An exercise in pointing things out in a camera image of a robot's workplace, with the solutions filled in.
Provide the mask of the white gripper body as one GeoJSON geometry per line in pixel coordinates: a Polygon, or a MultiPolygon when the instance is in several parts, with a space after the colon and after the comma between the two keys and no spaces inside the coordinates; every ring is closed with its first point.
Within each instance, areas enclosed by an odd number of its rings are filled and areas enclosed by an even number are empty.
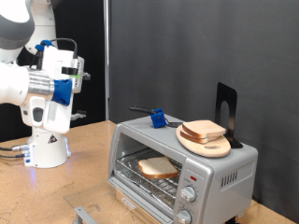
{"type": "Polygon", "coordinates": [[[73,80],[64,69],[74,69],[74,53],[45,47],[41,68],[29,68],[29,87],[21,105],[22,121],[54,133],[67,133],[70,126],[73,80]]]}

